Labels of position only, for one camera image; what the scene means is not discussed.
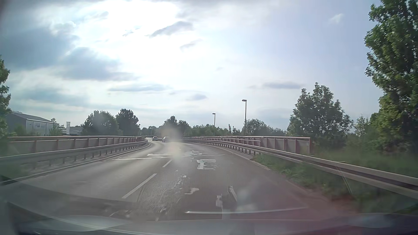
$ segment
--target white dashed line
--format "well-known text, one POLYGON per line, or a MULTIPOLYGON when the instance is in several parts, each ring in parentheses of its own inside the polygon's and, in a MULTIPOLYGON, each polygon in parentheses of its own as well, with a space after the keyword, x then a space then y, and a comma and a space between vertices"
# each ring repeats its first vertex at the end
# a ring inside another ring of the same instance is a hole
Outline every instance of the white dashed line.
POLYGON ((140 187, 142 187, 144 184, 146 184, 150 179, 152 179, 154 176, 156 175, 156 173, 152 174, 152 176, 148 177, 148 179, 144 180, 144 182, 142 182, 140 185, 136 186, 134 189, 132 189, 130 192, 128 192, 127 194, 125 194, 125 196, 123 196, 122 198, 127 198, 129 197, 129 195, 133 194, 135 191, 137 191, 140 187))
POLYGON ((166 165, 168 165, 172 160, 169 160, 166 164, 164 164, 163 167, 165 167, 166 165))

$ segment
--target street lamp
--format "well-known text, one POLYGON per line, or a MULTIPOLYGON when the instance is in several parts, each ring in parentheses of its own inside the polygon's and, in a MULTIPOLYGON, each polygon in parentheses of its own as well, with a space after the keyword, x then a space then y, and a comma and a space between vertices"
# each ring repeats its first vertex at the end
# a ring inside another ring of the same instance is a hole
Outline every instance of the street lamp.
POLYGON ((213 112, 212 114, 213 114, 213 115, 215 115, 215 116, 214 116, 214 118, 213 118, 213 126, 215 126, 215 122, 216 122, 216 113, 214 113, 214 112, 213 112))
POLYGON ((243 99, 243 102, 245 102, 245 123, 244 123, 244 129, 245 132, 247 132, 247 100, 243 99))

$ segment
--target industrial building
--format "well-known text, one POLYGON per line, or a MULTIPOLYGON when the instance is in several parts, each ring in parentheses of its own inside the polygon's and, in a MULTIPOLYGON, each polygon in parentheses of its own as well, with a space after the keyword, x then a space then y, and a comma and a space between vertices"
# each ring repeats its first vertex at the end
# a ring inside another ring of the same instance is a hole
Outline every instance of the industrial building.
POLYGON ((49 130, 58 125, 58 123, 51 122, 51 120, 43 117, 33 116, 18 111, 12 111, 7 114, 6 122, 8 132, 13 132, 16 127, 22 126, 26 133, 38 133, 41 136, 49 135, 49 130))

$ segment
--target bridge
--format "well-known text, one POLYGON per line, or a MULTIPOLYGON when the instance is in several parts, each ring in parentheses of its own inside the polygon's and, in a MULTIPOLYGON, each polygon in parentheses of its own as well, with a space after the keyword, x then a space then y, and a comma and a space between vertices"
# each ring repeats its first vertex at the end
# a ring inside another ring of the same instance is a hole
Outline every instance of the bridge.
POLYGON ((185 137, 170 143, 127 136, 10 137, 0 157, 0 194, 49 215, 146 220, 318 219, 329 201, 253 161, 288 162, 418 199, 418 178, 316 158, 310 138, 185 137))

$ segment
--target asphalt road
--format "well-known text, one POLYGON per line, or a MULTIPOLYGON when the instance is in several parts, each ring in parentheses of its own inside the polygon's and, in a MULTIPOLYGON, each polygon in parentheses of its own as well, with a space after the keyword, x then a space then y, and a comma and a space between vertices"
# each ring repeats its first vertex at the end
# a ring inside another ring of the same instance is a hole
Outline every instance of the asphalt road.
POLYGON ((0 186, 0 197, 48 216, 130 220, 316 220, 340 212, 248 155, 195 143, 162 143, 118 158, 0 186))

